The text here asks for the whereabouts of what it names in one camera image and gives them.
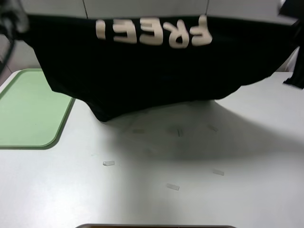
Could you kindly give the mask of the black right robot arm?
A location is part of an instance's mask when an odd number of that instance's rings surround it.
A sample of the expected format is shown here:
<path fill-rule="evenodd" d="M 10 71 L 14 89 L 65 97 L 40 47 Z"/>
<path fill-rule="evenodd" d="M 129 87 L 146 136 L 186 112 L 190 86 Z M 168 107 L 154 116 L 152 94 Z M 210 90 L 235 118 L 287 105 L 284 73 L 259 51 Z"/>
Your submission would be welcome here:
<path fill-rule="evenodd" d="M 278 8 L 279 15 L 304 22 L 304 0 L 281 0 Z"/>

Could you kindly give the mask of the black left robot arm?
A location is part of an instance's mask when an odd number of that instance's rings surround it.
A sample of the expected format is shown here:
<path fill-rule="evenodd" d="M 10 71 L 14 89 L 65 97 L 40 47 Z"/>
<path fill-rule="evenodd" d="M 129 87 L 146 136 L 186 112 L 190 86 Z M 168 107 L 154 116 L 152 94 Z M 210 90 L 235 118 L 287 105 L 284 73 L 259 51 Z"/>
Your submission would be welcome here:
<path fill-rule="evenodd" d="M 9 42 L 4 59 L 0 64 L 0 73 L 4 70 L 15 47 L 17 33 L 24 33 L 29 29 L 29 19 L 20 0 L 0 1 L 0 33 Z"/>

